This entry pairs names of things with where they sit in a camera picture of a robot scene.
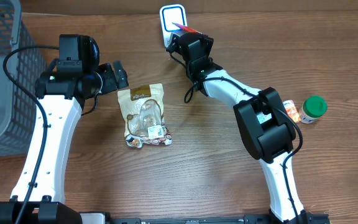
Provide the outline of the red stick snack packet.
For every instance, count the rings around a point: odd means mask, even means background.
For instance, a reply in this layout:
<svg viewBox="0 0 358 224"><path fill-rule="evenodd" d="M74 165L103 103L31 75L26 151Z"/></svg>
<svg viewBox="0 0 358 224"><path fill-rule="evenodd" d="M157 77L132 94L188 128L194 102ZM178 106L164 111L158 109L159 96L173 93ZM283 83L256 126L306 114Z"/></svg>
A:
<svg viewBox="0 0 358 224"><path fill-rule="evenodd" d="M188 27L188 26L185 26L185 25L182 25L182 24L178 24L178 23L175 23L175 22L173 22L173 24L176 25L177 27L179 27L180 30L182 30L183 32L201 34L201 32L199 32L199 31L197 31L195 29L192 29L191 27Z"/></svg>

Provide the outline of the beige brown snack bag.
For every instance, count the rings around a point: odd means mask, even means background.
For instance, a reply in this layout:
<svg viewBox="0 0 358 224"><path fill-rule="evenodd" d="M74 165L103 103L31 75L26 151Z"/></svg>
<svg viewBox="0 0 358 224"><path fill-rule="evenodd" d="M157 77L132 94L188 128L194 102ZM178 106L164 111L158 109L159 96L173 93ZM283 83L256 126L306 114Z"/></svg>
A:
<svg viewBox="0 0 358 224"><path fill-rule="evenodd" d="M172 136L164 118L163 96L161 83L118 91L117 98L125 121L124 138L128 146L171 145Z"/></svg>

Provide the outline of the orange small snack packet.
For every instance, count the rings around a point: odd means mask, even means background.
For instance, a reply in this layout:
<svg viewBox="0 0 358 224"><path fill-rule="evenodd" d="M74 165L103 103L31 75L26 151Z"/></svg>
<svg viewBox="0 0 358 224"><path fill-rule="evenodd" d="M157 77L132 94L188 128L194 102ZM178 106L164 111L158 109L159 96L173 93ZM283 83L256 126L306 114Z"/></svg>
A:
<svg viewBox="0 0 358 224"><path fill-rule="evenodd" d="M286 100L283 102L284 108L287 112L287 115L296 123L301 121L298 110L293 102L293 100Z"/></svg>

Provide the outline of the green lid small jar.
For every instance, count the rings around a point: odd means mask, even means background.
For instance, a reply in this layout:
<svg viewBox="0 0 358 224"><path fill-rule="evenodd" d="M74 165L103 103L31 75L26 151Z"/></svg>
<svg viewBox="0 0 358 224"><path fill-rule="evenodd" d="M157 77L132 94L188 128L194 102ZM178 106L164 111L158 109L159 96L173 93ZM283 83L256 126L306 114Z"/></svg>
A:
<svg viewBox="0 0 358 224"><path fill-rule="evenodd" d="M324 98L320 96L311 96L300 108L300 121L305 124L314 123L327 112L327 109L328 104Z"/></svg>

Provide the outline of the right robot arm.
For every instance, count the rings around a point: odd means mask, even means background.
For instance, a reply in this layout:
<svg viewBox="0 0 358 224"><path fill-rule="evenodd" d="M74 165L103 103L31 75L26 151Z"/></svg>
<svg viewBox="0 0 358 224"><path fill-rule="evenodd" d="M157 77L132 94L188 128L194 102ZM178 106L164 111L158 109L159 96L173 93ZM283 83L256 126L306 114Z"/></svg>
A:
<svg viewBox="0 0 358 224"><path fill-rule="evenodd" d="M183 57L181 64L193 84L185 103L194 91L200 91L232 108L245 149L262 166L270 194L271 222L305 223L306 212L291 167L292 157L300 150L293 141L303 138L299 127L274 88L249 87L214 63L209 56L213 42L199 32L175 30L170 36L167 52Z"/></svg>

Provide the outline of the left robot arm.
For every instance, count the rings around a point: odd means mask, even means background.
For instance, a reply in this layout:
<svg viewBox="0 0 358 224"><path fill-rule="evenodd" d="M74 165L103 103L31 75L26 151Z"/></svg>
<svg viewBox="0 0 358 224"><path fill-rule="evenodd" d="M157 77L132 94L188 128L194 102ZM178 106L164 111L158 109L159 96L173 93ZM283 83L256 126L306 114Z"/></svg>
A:
<svg viewBox="0 0 358 224"><path fill-rule="evenodd" d="M74 130L85 115L85 101L128 87L120 61L99 62L99 47L87 35L59 36L59 57L35 81L31 93L2 67L7 78L37 106L32 139L21 176L7 202L0 202L0 223L111 222L108 212L77 212L64 204L65 171Z"/></svg>

